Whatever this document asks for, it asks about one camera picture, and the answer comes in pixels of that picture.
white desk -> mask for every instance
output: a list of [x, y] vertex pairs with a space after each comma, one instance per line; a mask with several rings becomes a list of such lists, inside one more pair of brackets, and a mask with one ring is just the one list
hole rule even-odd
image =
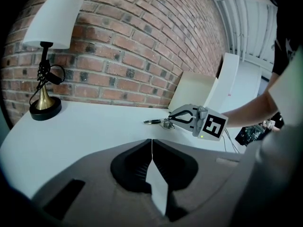
[[[200, 140], [178, 126], [166, 130], [143, 124], [167, 115], [165, 109], [62, 101], [61, 112], [50, 120], [35, 121], [29, 112], [19, 120], [0, 148], [1, 167], [11, 186], [32, 198], [44, 183], [81, 157], [132, 141], [165, 139], [225, 151], [223, 138]], [[225, 142], [227, 151], [233, 152], [226, 135]]]

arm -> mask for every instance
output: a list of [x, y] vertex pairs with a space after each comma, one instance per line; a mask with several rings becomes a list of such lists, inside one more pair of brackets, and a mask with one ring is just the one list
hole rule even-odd
[[278, 79], [278, 74], [272, 73], [270, 81], [264, 93], [244, 106], [223, 113], [227, 116], [227, 127], [245, 127], [258, 124], [263, 120], [271, 118], [277, 112], [274, 100], [271, 98], [268, 90]]

lamp cord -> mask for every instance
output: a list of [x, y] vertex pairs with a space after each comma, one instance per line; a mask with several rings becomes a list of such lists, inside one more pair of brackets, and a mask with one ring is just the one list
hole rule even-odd
[[[53, 73], [51, 73], [51, 68], [53, 66], [58, 66], [62, 69], [63, 71], [63, 79], [60, 79], [59, 77], [57, 77], [56, 75], [54, 75]], [[33, 97], [37, 94], [37, 92], [42, 89], [42, 87], [47, 83], [47, 82], [52, 82], [54, 84], [57, 84], [59, 85], [60, 83], [64, 82], [65, 80], [65, 70], [62, 66], [60, 65], [50, 65], [49, 63], [49, 60], [46, 60], [44, 62], [40, 62], [39, 64], [39, 69], [38, 69], [38, 73], [37, 73], [37, 81], [39, 81], [37, 87], [36, 87], [36, 92], [34, 92], [34, 94], [30, 97], [30, 100], [29, 100], [29, 105], [31, 106], [31, 101], [33, 99]]]

white paper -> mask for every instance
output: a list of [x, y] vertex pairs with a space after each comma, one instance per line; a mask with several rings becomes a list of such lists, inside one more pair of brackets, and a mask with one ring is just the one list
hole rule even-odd
[[151, 185], [151, 199], [164, 216], [167, 205], [169, 186], [152, 160], [147, 169], [146, 182]]

small metal object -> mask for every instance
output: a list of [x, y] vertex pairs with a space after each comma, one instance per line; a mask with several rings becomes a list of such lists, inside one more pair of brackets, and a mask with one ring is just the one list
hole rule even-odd
[[163, 125], [161, 124], [161, 126], [165, 129], [168, 129], [168, 130], [171, 130], [171, 129], [175, 128], [175, 126], [173, 125], [173, 123], [169, 119], [165, 119], [163, 121]]

